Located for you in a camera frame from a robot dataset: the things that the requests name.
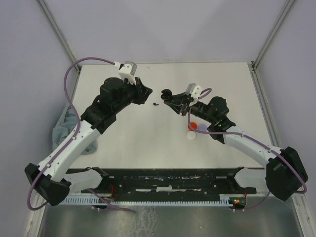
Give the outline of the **black round case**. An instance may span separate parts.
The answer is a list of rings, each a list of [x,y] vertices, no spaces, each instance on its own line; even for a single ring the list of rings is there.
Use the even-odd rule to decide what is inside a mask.
[[[161,99],[163,102],[173,101],[172,91],[170,89],[164,89],[161,91]]]

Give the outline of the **red round case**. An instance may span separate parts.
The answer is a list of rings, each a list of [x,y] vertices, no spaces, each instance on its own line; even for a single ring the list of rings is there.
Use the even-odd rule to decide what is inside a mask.
[[[190,122],[190,123],[188,124],[188,129],[189,129],[190,131],[195,131],[195,130],[198,129],[198,125],[197,125],[195,122]]]

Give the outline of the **purple round case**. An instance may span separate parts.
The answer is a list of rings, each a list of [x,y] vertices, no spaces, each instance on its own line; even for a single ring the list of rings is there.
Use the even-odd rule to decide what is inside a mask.
[[[199,131],[207,132],[208,131],[207,128],[208,128],[208,126],[206,124],[201,123],[198,125]]]

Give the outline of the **white earbud charging case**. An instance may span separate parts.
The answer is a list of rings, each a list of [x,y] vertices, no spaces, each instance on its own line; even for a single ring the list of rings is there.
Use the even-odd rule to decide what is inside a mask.
[[[197,137],[197,134],[194,131],[188,131],[187,132],[187,138],[190,140],[195,140]]]

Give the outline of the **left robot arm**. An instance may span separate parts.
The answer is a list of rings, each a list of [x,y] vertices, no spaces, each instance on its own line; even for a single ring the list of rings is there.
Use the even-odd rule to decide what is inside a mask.
[[[36,190],[52,206],[60,204],[69,194],[82,190],[105,192],[109,180],[102,169],[93,167],[73,174],[67,171],[83,150],[116,121],[120,111],[132,103],[144,104],[151,93],[152,89],[144,86],[140,78],[136,78],[135,84],[129,84],[126,79],[106,79],[99,95],[60,146],[39,164],[26,166],[31,190]]]

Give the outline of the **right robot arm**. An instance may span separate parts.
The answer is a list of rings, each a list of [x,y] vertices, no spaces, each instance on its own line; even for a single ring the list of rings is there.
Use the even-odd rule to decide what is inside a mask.
[[[288,200],[294,193],[307,192],[308,175],[298,152],[267,145],[247,133],[229,120],[226,99],[215,96],[207,104],[200,101],[203,96],[183,92],[174,95],[169,89],[161,92],[164,104],[182,116],[195,116],[210,125],[204,132],[224,145],[233,147],[261,164],[266,171],[266,186],[280,200]]]

